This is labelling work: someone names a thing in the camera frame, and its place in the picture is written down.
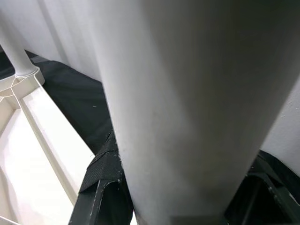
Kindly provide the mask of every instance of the white cylindrical pole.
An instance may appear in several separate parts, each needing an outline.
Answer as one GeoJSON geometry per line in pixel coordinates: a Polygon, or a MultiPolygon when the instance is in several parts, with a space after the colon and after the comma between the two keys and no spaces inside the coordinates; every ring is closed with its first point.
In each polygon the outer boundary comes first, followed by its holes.
{"type": "Polygon", "coordinates": [[[0,11],[0,45],[15,68],[15,76],[22,78],[37,72],[24,51],[9,21],[0,11]]]}
{"type": "Polygon", "coordinates": [[[300,72],[299,3],[90,10],[139,225],[217,224],[300,72]]]}

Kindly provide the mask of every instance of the white wall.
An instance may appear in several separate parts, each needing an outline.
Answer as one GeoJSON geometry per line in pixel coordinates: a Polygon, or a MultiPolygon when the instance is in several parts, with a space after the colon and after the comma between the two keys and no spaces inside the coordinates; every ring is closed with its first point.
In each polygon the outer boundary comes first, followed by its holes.
{"type": "Polygon", "coordinates": [[[100,80],[90,40],[87,4],[93,0],[1,0],[26,50],[100,80]]]}
{"type": "Polygon", "coordinates": [[[261,149],[276,156],[300,176],[300,79],[261,149]]]}

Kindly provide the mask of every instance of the white pole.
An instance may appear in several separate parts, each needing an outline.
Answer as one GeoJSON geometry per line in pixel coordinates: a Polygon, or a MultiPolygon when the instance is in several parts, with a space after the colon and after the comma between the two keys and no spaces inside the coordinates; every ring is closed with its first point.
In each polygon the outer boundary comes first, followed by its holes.
{"type": "Polygon", "coordinates": [[[24,51],[18,37],[9,25],[7,18],[0,12],[0,45],[15,68],[15,76],[22,78],[37,72],[24,51]]]}
{"type": "Polygon", "coordinates": [[[268,4],[91,8],[139,225],[216,224],[234,196],[300,72],[299,4],[268,4]]]}

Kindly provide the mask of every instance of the white plastic base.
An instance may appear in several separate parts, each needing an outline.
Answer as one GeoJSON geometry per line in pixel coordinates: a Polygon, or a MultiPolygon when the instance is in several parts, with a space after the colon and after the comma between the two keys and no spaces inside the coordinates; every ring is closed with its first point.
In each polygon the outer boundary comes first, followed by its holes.
{"type": "Polygon", "coordinates": [[[66,225],[94,155],[43,83],[40,70],[0,81],[0,216],[66,225]]]}

